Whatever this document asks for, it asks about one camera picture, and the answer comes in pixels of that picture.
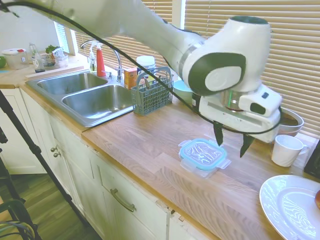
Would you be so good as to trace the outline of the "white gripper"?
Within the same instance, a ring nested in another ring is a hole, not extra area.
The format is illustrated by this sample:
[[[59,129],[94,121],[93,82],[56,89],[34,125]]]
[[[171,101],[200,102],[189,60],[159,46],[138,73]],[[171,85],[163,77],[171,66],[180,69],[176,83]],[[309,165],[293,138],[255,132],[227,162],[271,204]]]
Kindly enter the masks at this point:
[[[217,144],[223,143],[223,125],[229,129],[250,133],[243,135],[243,144],[240,148],[240,158],[256,139],[271,143],[278,134],[281,114],[277,109],[269,117],[256,113],[241,111],[235,112],[223,107],[217,96],[202,96],[199,100],[199,112],[213,122],[213,131]]]

